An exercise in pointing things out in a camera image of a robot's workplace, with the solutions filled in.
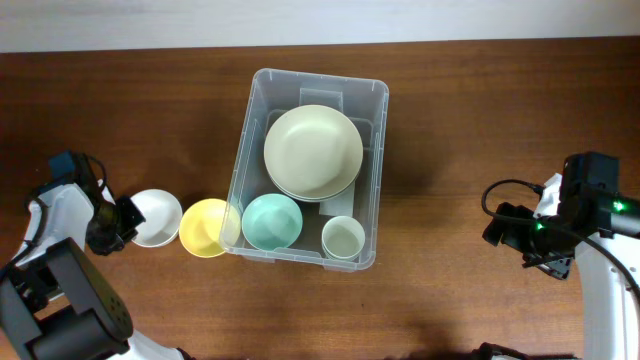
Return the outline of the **white small bowl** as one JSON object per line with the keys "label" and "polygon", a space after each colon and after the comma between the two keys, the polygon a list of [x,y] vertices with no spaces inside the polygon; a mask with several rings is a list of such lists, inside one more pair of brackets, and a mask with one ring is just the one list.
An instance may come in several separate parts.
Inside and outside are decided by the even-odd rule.
{"label": "white small bowl", "polygon": [[136,227],[133,243],[144,248],[166,246],[178,235],[183,211],[178,199],[160,189],[148,189],[131,197],[145,221]]}

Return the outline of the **yellow small bowl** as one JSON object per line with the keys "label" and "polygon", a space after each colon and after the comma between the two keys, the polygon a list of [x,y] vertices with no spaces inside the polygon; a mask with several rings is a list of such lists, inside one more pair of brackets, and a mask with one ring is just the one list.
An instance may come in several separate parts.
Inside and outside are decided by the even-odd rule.
{"label": "yellow small bowl", "polygon": [[209,198],[196,202],[184,213],[179,237],[183,247],[200,258],[213,258],[234,246],[241,233],[241,217],[226,201]]}

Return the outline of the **mint green small bowl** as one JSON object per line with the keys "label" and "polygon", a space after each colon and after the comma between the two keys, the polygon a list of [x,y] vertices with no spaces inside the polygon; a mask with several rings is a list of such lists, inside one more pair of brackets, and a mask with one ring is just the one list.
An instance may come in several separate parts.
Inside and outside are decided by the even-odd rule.
{"label": "mint green small bowl", "polygon": [[303,215],[290,197],[270,193],[255,198],[242,216],[242,232],[251,246],[273,251],[291,246],[300,236]]}

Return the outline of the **clear plastic storage bin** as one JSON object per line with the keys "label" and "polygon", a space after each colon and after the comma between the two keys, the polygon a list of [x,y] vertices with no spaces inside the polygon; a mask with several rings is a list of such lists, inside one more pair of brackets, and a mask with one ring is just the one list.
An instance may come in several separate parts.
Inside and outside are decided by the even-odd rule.
{"label": "clear plastic storage bin", "polygon": [[303,228],[287,248],[264,251],[254,248],[241,230],[226,252],[253,261],[278,260],[308,263],[327,270],[356,272],[376,259],[378,214],[386,133],[389,89],[374,79],[304,73],[263,68],[252,81],[240,144],[233,169],[227,204],[242,218],[257,197],[277,192],[264,163],[264,143],[273,123],[285,112],[303,105],[324,105],[340,111],[356,126],[364,145],[364,159],[355,180],[353,218],[364,228],[365,244],[352,261],[329,258],[321,245],[324,225],[333,218],[319,214],[320,203],[302,201]]}

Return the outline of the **cream cup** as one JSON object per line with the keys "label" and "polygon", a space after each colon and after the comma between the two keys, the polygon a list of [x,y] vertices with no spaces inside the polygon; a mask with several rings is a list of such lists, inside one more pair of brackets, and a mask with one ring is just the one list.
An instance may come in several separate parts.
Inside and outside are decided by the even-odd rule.
{"label": "cream cup", "polygon": [[323,227],[321,245],[331,259],[352,261],[363,250],[365,244],[363,226],[354,218],[336,216]]}

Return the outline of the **cream bowl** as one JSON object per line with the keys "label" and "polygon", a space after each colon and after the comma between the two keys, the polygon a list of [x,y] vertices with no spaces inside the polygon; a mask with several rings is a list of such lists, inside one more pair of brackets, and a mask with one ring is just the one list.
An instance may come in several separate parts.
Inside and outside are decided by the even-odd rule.
{"label": "cream bowl", "polygon": [[354,123],[324,105],[303,105],[282,114],[267,132],[264,163],[274,184],[305,201],[346,190],[358,177],[364,145]]}

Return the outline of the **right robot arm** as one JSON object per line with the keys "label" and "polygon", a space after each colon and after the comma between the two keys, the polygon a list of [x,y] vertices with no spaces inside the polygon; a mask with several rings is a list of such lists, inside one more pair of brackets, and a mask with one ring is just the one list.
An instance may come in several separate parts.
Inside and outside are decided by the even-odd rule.
{"label": "right robot arm", "polygon": [[486,212],[484,240],[521,253],[524,267],[558,280],[578,269],[586,359],[639,356],[639,202],[618,185],[618,158],[573,154],[562,173],[526,185],[535,209],[503,202]]}

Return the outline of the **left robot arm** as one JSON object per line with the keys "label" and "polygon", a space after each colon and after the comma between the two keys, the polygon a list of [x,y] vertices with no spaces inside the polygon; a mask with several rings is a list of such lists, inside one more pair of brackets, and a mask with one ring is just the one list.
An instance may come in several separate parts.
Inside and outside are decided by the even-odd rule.
{"label": "left robot arm", "polygon": [[135,330],[85,253],[123,250],[145,221],[130,197],[112,197],[98,163],[60,153],[49,161],[51,181],[27,195],[25,238],[1,269],[1,328],[22,359],[186,359]]}

